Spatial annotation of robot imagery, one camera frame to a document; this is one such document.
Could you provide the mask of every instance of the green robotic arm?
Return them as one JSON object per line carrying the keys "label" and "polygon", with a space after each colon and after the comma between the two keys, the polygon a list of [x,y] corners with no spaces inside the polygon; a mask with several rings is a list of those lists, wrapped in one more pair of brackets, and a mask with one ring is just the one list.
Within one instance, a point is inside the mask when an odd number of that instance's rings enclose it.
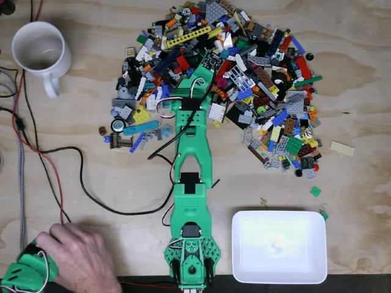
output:
{"label": "green robotic arm", "polygon": [[[211,237],[211,216],[206,206],[206,189],[212,186],[212,157],[206,139],[206,115],[211,96],[207,90],[213,82],[213,72],[205,62],[207,58],[171,94],[183,98],[172,103],[177,134],[196,111],[176,144],[174,209],[170,219],[172,239],[164,252],[171,275],[187,293],[202,292],[206,284],[212,285],[220,258],[220,249]],[[196,158],[200,174],[180,172],[189,155]]]}

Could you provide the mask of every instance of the red wire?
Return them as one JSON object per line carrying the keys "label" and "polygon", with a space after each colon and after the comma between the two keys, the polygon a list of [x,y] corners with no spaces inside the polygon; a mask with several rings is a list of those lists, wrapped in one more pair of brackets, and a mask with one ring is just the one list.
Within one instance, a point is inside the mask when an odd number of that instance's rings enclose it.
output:
{"label": "red wire", "polygon": [[131,282],[124,282],[124,281],[120,283],[134,285],[134,286],[142,286],[142,287],[161,288],[161,289],[178,289],[178,287],[174,287],[174,286],[163,286],[163,285],[155,285],[155,284],[131,283]]}
{"label": "red wire", "polygon": [[57,183],[59,185],[59,192],[60,192],[60,223],[63,225],[64,224],[64,217],[63,217],[63,214],[62,214],[62,210],[63,210],[64,201],[63,201],[63,197],[62,197],[60,176],[59,176],[59,174],[57,172],[56,166],[54,165],[52,160],[47,155],[41,153],[39,150],[34,148],[32,145],[30,145],[27,142],[25,142],[21,138],[21,136],[19,135],[19,132],[16,130],[14,117],[15,117],[16,106],[18,105],[18,101],[19,101],[19,97],[20,97],[20,91],[21,91],[21,86],[22,86],[23,79],[24,79],[24,72],[23,72],[22,76],[20,77],[19,89],[18,89],[18,93],[16,94],[15,104],[13,105],[13,109],[12,109],[12,128],[15,131],[16,135],[18,136],[18,138],[20,139],[21,142],[23,142],[25,145],[27,145],[33,152],[41,154],[41,156],[43,156],[46,160],[48,160],[50,165],[52,166],[52,168],[54,170],[54,174],[56,175]]}
{"label": "red wire", "polygon": [[38,8],[37,16],[35,17],[35,20],[34,20],[34,21],[37,21],[38,18],[39,18],[39,15],[41,14],[42,4],[43,4],[43,0],[41,0],[41,1],[39,2],[39,8]]}

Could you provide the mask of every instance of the wooden table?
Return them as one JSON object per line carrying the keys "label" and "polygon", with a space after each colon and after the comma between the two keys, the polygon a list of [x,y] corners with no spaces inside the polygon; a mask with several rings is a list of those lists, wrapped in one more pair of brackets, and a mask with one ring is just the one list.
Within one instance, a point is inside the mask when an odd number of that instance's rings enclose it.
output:
{"label": "wooden table", "polygon": [[[323,75],[313,103],[322,125],[315,134],[322,142],[317,178],[265,170],[241,144],[242,130],[233,123],[208,125],[214,178],[208,191],[213,235],[222,250],[217,273],[231,273],[231,220],[236,211],[258,209],[260,198],[269,209],[305,209],[329,214],[327,249],[329,273],[391,273],[391,13],[387,1],[258,1],[241,7],[261,24],[289,27],[308,52],[310,67]],[[86,155],[87,189],[121,211],[159,206],[170,189],[169,166],[147,156],[157,141],[129,154],[110,150],[98,127],[108,126],[111,99],[126,47],[137,46],[142,29],[165,18],[182,1],[93,0],[45,1],[41,20],[56,25],[73,53],[71,70],[60,80],[61,97],[49,99],[42,83],[27,75],[32,109],[42,148],[75,145]],[[18,1],[12,16],[0,17],[0,65],[15,67],[12,36],[29,19],[29,1]],[[0,105],[10,107],[11,100]],[[20,115],[32,136],[32,123],[22,97]],[[329,149],[331,140],[356,148],[353,157]],[[163,154],[170,159],[173,147]],[[17,148],[10,115],[0,114],[0,275],[18,254],[19,198]],[[163,250],[170,231],[161,225],[163,212],[124,217],[91,202],[79,185],[79,157],[74,151],[53,154],[74,222],[102,233],[114,255],[119,275],[165,275]],[[322,189],[318,198],[309,190]],[[26,155],[28,241],[59,221],[38,156]]]}

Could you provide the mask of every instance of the white tray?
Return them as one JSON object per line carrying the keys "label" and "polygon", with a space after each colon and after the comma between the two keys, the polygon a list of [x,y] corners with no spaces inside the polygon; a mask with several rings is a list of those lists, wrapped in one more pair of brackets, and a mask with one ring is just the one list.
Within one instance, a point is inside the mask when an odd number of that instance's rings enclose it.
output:
{"label": "white tray", "polygon": [[324,219],[305,211],[237,212],[232,269],[242,283],[322,283],[327,277]]}

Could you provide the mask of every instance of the pile of lego pieces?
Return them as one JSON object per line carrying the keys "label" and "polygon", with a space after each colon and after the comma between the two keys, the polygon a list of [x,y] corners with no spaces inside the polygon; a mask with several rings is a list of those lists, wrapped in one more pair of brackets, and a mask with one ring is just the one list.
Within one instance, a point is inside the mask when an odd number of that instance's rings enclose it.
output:
{"label": "pile of lego pieces", "polygon": [[[313,83],[322,77],[308,68],[313,54],[305,53],[289,29],[271,29],[223,0],[209,0],[172,7],[166,20],[153,23],[137,41],[138,52],[127,49],[112,101],[113,134],[106,138],[112,148],[121,146],[121,132],[140,133],[123,145],[131,152],[148,136],[161,139],[159,121],[145,122],[156,103],[206,58],[216,71],[208,114],[214,125],[229,119],[243,129],[243,143],[265,168],[316,176],[321,141],[313,130],[320,122],[311,100]],[[172,130],[164,128],[169,136]]]}

